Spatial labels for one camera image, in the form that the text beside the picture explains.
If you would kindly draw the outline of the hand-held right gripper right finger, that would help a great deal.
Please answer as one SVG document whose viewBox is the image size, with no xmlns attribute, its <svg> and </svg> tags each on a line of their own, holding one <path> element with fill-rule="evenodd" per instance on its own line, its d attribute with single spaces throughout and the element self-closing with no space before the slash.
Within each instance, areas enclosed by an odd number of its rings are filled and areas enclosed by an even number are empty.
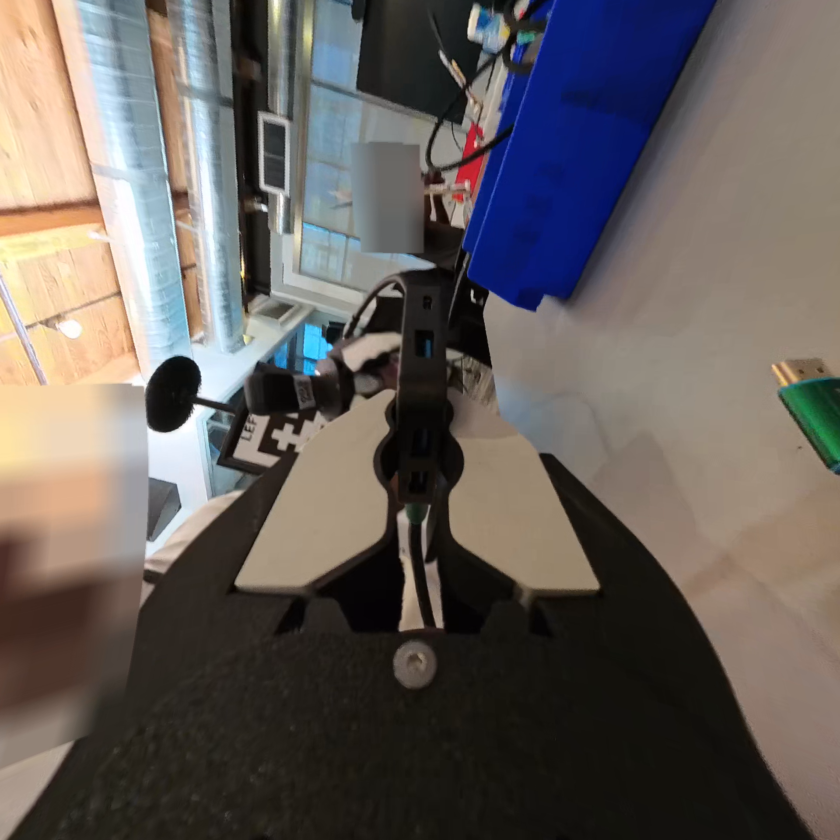
<svg viewBox="0 0 840 840">
<path fill-rule="evenodd" d="M 450 401 L 435 544 L 445 628 L 478 633 L 492 608 L 601 585 L 537 449 L 474 401 Z"/>
</svg>

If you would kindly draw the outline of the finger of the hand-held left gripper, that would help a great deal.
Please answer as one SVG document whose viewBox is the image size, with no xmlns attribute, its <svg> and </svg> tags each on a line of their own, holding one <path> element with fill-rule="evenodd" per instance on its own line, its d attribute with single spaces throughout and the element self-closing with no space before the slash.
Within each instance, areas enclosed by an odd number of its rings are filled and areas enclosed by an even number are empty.
<svg viewBox="0 0 840 840">
<path fill-rule="evenodd" d="M 402 341 L 400 333 L 366 333 L 341 348 L 341 359 L 348 368 L 362 368 L 382 356 L 399 353 Z"/>
</svg>

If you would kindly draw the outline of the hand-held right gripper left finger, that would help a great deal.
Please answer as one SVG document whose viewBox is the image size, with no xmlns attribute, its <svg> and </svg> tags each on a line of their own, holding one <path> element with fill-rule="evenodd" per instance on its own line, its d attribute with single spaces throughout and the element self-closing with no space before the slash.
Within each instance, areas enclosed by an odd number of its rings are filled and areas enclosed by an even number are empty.
<svg viewBox="0 0 840 840">
<path fill-rule="evenodd" d="M 247 594 L 326 597 L 358 632 L 394 632 L 403 611 L 396 512 L 375 464 L 393 395 L 363 400 L 303 447 L 235 578 Z"/>
</svg>

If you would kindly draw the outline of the grey desk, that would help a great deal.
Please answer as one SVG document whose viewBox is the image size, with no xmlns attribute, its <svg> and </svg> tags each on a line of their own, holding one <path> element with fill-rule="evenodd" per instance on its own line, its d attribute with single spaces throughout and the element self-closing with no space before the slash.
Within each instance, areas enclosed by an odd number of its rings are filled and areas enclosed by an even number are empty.
<svg viewBox="0 0 840 840">
<path fill-rule="evenodd" d="M 838 476 L 771 366 L 838 373 L 838 2 L 719 2 L 569 303 L 486 310 L 501 414 L 677 583 L 838 838 Z"/>
</svg>

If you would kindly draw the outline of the red bag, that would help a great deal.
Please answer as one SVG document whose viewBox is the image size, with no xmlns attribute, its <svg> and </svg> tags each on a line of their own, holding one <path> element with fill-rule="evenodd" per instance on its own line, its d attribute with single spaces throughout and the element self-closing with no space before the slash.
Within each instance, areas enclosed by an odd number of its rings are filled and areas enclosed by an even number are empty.
<svg viewBox="0 0 840 840">
<path fill-rule="evenodd" d="M 483 151 L 485 145 L 485 134 L 477 122 L 472 122 L 465 139 L 465 147 L 457 170 L 457 182 L 469 185 L 474 191 L 480 183 L 480 176 L 484 166 L 484 156 L 467 161 L 472 154 Z"/>
</svg>

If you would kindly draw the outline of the large blue plastic bin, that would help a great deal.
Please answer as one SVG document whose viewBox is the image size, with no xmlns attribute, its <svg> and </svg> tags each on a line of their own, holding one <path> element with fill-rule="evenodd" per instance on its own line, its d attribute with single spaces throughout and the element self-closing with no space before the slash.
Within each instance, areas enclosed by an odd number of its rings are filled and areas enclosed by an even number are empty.
<svg viewBox="0 0 840 840">
<path fill-rule="evenodd" d="M 714 5 L 551 4 L 467 227 L 471 281 L 530 311 L 571 297 Z"/>
</svg>

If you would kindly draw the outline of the black monitor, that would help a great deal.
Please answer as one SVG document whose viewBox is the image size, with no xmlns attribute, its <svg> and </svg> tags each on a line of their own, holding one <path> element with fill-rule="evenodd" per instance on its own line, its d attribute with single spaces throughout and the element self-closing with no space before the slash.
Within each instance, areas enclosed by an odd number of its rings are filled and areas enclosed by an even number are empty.
<svg viewBox="0 0 840 840">
<path fill-rule="evenodd" d="M 444 52 L 466 77 L 483 59 L 469 40 L 474 1 L 353 2 L 362 25 L 356 74 L 358 91 L 439 118 L 459 84 L 440 58 Z"/>
</svg>

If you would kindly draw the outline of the silver air duct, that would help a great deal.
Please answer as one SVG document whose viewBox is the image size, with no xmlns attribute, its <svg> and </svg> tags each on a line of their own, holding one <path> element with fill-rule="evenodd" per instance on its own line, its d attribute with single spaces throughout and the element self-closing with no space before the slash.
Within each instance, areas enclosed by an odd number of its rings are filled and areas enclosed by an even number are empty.
<svg viewBox="0 0 840 840">
<path fill-rule="evenodd" d="M 78 2 L 92 112 L 86 143 L 143 376 L 191 353 L 143 2 Z"/>
<path fill-rule="evenodd" d="M 205 345 L 245 344 L 230 2 L 168 2 Z"/>
</svg>

